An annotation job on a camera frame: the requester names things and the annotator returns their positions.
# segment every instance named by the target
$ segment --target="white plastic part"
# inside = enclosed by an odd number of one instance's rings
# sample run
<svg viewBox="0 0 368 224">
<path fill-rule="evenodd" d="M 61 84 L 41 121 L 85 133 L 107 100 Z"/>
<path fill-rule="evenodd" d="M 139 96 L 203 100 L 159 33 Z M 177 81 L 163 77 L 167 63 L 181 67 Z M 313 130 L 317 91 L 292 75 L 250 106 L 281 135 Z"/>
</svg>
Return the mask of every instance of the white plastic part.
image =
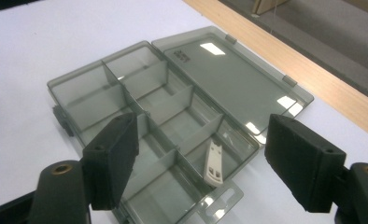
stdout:
<svg viewBox="0 0 368 224">
<path fill-rule="evenodd" d="M 221 169 L 222 146 L 213 140 L 206 152 L 204 180 L 208 185 L 219 187 L 222 185 Z"/>
</svg>

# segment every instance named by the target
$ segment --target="gray floor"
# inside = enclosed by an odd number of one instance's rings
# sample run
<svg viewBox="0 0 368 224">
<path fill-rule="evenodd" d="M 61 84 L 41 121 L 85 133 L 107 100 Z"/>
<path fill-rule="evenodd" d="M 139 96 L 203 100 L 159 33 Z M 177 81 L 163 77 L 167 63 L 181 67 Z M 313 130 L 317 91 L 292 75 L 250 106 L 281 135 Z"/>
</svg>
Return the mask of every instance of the gray floor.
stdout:
<svg viewBox="0 0 368 224">
<path fill-rule="evenodd" d="M 368 13 L 343 0 L 290 0 L 251 16 L 253 0 L 221 0 L 368 96 Z"/>
</svg>

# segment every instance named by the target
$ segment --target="compartment box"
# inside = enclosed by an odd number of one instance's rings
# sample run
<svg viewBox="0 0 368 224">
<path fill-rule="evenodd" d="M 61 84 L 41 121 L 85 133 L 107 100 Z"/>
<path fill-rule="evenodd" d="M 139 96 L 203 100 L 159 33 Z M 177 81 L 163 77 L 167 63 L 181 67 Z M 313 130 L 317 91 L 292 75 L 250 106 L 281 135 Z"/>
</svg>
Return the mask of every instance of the compartment box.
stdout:
<svg viewBox="0 0 368 224">
<path fill-rule="evenodd" d="M 313 97 L 215 27 L 141 42 L 48 83 L 60 122 L 86 146 L 119 114 L 137 114 L 139 155 L 121 223 L 219 221 L 243 196 L 232 177 L 257 153 L 271 113 Z M 210 143 L 223 184 L 204 180 Z"/>
</svg>

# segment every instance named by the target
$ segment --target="white tabletop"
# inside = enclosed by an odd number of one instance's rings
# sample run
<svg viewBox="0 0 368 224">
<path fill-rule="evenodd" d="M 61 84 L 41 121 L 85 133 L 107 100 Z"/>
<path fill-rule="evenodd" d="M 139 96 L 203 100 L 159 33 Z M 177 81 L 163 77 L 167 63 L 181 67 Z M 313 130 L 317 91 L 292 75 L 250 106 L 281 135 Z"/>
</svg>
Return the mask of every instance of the white tabletop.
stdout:
<svg viewBox="0 0 368 224">
<path fill-rule="evenodd" d="M 35 190 L 39 173 L 78 160 L 77 140 L 53 116 L 47 82 L 142 40 L 213 25 L 181 1 L 40 1 L 0 11 L 0 205 Z M 368 162 L 368 133 L 316 97 L 298 120 Z M 309 214 L 273 172 L 263 150 L 234 182 L 244 198 L 220 223 L 333 223 Z M 92 212 L 93 223 L 117 223 Z"/>
</svg>

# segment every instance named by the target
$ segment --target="transparent lid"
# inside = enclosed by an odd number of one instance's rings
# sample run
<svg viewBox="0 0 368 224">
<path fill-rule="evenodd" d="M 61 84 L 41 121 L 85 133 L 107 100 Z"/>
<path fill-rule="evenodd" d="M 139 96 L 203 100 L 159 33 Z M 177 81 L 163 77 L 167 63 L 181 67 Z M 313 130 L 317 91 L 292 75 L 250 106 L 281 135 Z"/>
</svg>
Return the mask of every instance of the transparent lid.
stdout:
<svg viewBox="0 0 368 224">
<path fill-rule="evenodd" d="M 294 80 L 215 27 L 152 44 L 260 142 L 270 114 L 295 117 L 313 101 Z"/>
</svg>

